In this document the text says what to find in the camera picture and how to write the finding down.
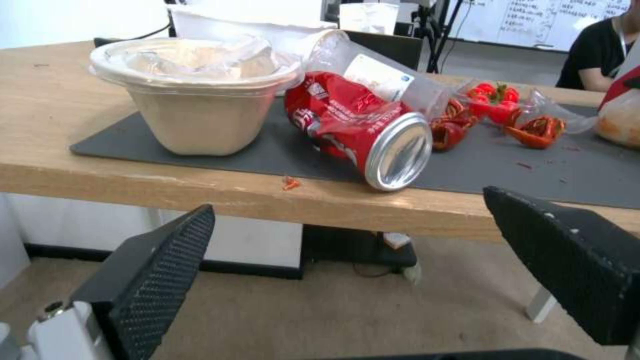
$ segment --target whiteboard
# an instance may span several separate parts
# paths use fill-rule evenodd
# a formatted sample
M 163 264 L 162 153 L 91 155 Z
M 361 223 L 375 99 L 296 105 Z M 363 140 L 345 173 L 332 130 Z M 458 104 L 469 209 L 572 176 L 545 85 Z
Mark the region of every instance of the whiteboard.
M 447 9 L 447 24 L 455 3 L 451 1 Z M 622 14 L 629 4 L 630 0 L 465 0 L 450 36 L 468 41 L 569 51 L 584 28 Z M 467 19 L 460 28 L 467 11 Z

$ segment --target wooden table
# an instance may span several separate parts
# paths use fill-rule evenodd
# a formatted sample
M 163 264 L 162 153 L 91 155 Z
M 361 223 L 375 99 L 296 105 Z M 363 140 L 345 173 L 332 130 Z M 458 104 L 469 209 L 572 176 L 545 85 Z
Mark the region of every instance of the wooden table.
M 480 195 L 282 178 L 75 156 L 70 144 L 136 111 L 126 91 L 92 76 L 89 42 L 0 51 L 0 192 L 189 210 L 416 235 L 499 241 Z M 436 76 L 447 83 L 463 78 Z M 558 102 L 596 106 L 602 94 L 542 88 Z M 640 233 L 640 211 L 583 206 Z

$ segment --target gray table mat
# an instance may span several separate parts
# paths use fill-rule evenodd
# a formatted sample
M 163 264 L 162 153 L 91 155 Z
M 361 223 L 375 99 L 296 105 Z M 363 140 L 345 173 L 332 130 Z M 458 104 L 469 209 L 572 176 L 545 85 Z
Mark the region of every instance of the gray table mat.
M 589 116 L 596 111 L 567 108 Z M 256 140 L 230 156 L 175 155 L 155 139 L 139 113 L 70 148 L 80 155 L 148 163 L 364 182 L 350 162 L 315 151 L 290 125 L 281 99 Z M 453 150 L 434 153 L 412 187 L 481 193 L 484 186 L 495 185 L 548 200 L 640 209 L 639 180 L 640 152 L 593 133 L 564 135 L 541 151 L 522 147 L 491 124 L 480 124 Z

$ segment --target lanyard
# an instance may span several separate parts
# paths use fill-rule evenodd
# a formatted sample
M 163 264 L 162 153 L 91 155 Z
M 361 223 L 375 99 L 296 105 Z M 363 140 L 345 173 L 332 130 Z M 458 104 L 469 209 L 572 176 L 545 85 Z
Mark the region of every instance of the lanyard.
M 627 58 L 627 43 L 625 43 L 625 32 L 622 30 L 622 18 L 618 17 L 618 19 L 619 26 L 616 32 L 618 33 L 618 38 L 620 38 L 620 46 L 622 46 L 622 58 L 624 60 Z M 611 70 L 609 73 L 609 77 L 614 78 L 618 74 L 620 67 L 622 67 L 622 64 L 616 66 L 613 70 Z

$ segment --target person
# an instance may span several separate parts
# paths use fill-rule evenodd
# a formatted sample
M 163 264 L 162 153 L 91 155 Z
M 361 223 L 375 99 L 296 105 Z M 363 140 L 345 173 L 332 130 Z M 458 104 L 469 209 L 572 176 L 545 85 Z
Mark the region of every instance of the person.
M 627 12 L 582 30 L 556 86 L 606 92 L 639 33 L 640 0 L 631 0 Z

